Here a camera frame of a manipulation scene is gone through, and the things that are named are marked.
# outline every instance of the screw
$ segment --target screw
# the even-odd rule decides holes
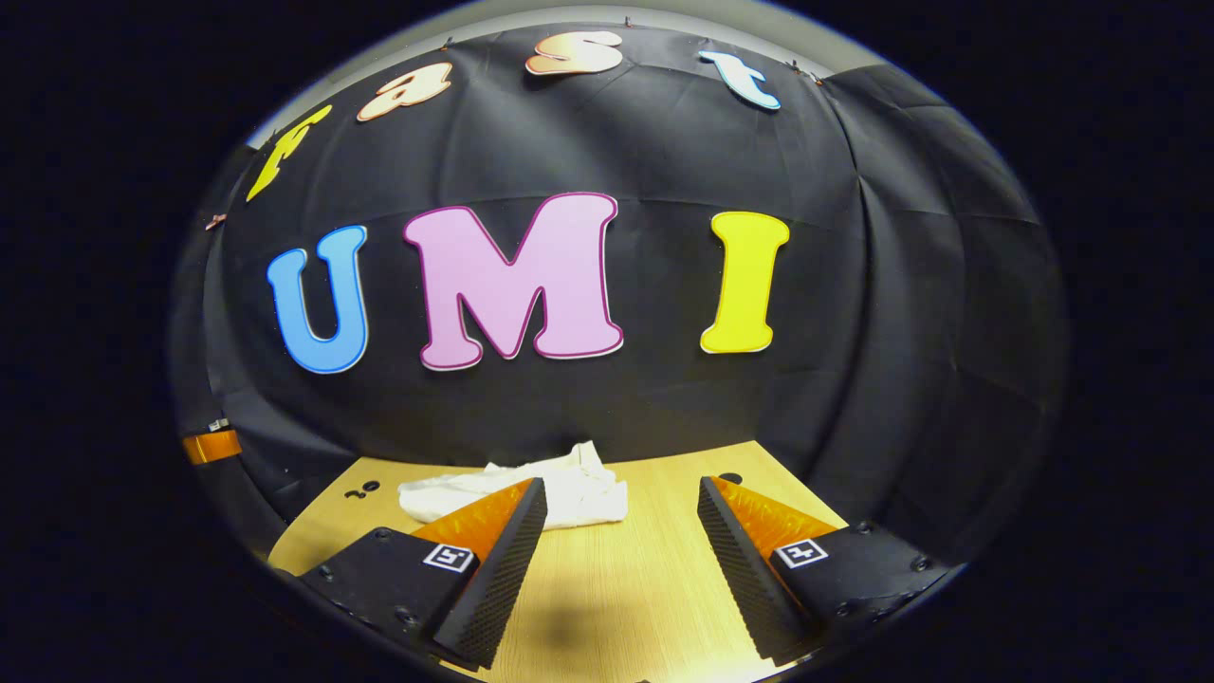
[[[868,620],[869,624],[877,624],[878,621],[890,616],[894,613],[892,608],[885,608],[873,615],[873,619]]]
[[[367,619],[365,616],[356,614],[356,615],[353,615],[353,617],[357,619],[363,626],[370,628],[371,631],[379,631],[380,630],[378,624],[375,624],[374,621]]]
[[[418,617],[409,611],[405,607],[397,607],[395,610],[396,619],[404,625],[405,630],[416,628]]]

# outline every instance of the white wall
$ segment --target white wall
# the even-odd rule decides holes
[[[554,7],[554,2],[562,6]],[[796,59],[818,76],[884,63],[875,53],[801,15],[755,0],[639,0],[599,5],[578,0],[481,0],[409,27],[353,57],[299,93],[248,140],[261,147],[273,132],[334,92],[404,59],[437,50],[447,38],[467,40],[489,33],[557,22],[609,22],[694,33],[766,55]]]

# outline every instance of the black backdrop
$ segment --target black backdrop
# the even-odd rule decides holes
[[[615,69],[522,69],[544,38],[599,29],[624,36]],[[782,108],[738,101],[698,50],[736,51]],[[453,85],[439,96],[354,120],[384,82],[443,61]],[[611,24],[467,38],[381,67],[323,103],[331,113],[251,201],[276,138],[251,159],[238,153],[251,170],[237,182],[225,169],[229,187],[204,200],[204,215],[227,220],[194,226],[194,286],[172,301],[191,311],[169,351],[181,436],[205,433],[222,409],[283,517],[356,455],[516,466],[590,439],[606,463],[756,439],[845,518],[875,518],[947,562],[971,559],[1019,502],[1062,395],[1061,281],[1025,188],[929,89],[889,66],[818,86],[707,38]],[[624,347],[424,369],[421,264],[401,228],[465,205],[512,256],[540,201],[572,190],[619,203],[605,263]],[[724,257],[709,224],[726,210],[777,216],[792,233],[767,311],[776,337],[759,354],[698,345]],[[346,372],[311,374],[283,353],[266,266],[353,223],[368,230],[368,349]],[[210,244],[205,271],[195,243]],[[313,329],[331,335],[327,269],[306,268],[302,286],[320,301],[308,306]],[[533,314],[526,337],[541,323]]]
[[[29,92],[13,132],[34,154],[10,177],[29,211],[10,244],[29,273],[5,271],[21,292],[12,319],[29,323],[15,336],[28,363],[6,368],[28,428],[11,459],[27,495],[11,523],[8,664],[21,681],[351,676],[374,662],[285,626],[245,590],[246,560],[180,459],[157,347],[177,226],[197,217],[229,143],[301,74],[408,19],[76,11],[12,18],[13,87]],[[815,12],[977,121],[1042,215],[1067,226],[1055,235],[1077,328],[1062,427],[1021,514],[917,621],[821,679],[1198,679],[1209,366],[1207,323],[1190,311],[1208,240],[1184,153],[1208,110],[1192,87],[1208,12]],[[249,64],[259,79],[240,75]]]

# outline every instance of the black fabric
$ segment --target black fabric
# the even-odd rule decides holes
[[[948,562],[1020,500],[1068,338],[1040,218],[955,109],[889,66],[826,80],[864,190],[872,288],[839,422],[806,480]]]
[[[227,158],[206,189],[182,240],[169,291],[168,370],[177,436],[205,434],[223,417],[206,377],[203,335],[203,274],[214,234],[204,229],[212,216],[227,212],[232,193],[256,152],[240,146]]]
[[[266,432],[257,403],[274,406],[284,426],[324,436],[341,451],[336,461],[511,466],[594,439],[606,462],[618,462],[770,436],[777,457],[801,469],[843,388],[861,308],[862,211],[843,131],[806,76],[675,32],[628,30],[625,62],[601,74],[524,73],[540,39],[584,28],[511,30],[388,68],[327,101],[333,110],[250,203],[243,195],[254,173],[245,178],[220,258],[231,337],[212,359],[242,434],[256,429],[283,448],[296,440]],[[696,56],[702,49],[761,68],[784,108],[772,115],[739,101]],[[448,91],[354,120],[384,82],[441,61],[454,63]],[[470,206],[512,256],[540,203],[571,190],[619,201],[606,271],[624,347],[554,362],[528,341],[511,362],[486,346],[473,369],[422,368],[429,330],[418,250],[401,235],[408,220]],[[699,348],[724,258],[710,221],[724,210],[771,214],[793,233],[773,275],[776,340],[761,354]],[[359,251],[369,345],[350,371],[313,375],[285,354],[266,267],[288,249],[314,254],[320,237],[352,223],[369,232]],[[313,257],[302,279],[313,328],[327,336],[336,323],[320,264]],[[537,311],[527,338],[541,325]],[[484,340],[475,324],[469,332]],[[228,364],[248,376],[237,380]]]
[[[595,28],[620,33],[623,64],[524,73],[543,38]],[[738,55],[782,108],[741,101],[698,50]],[[444,61],[447,91],[354,120],[388,80]],[[210,386],[285,517],[357,456],[517,466],[588,439],[607,463],[756,439],[846,519],[880,519],[948,562],[968,559],[1019,499],[1061,398],[1054,255],[998,154],[897,69],[817,86],[693,35],[552,24],[415,57],[325,104],[251,203],[256,172],[245,175],[206,274]],[[426,370],[420,260],[404,224],[466,205],[510,257],[540,203],[572,190],[619,201],[605,257],[623,348],[540,358],[538,308],[516,359],[470,323],[482,362]],[[790,228],[767,313],[775,340],[759,354],[699,348],[724,258],[710,220],[725,210]],[[289,249],[312,254],[310,320],[333,334],[314,252],[347,224],[368,228],[369,343],[351,370],[314,375],[285,352],[266,268]]]

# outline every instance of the orange tape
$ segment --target orange tape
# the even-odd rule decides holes
[[[240,443],[236,440],[234,429],[199,434],[182,440],[186,455],[194,465],[211,463],[240,455]]]

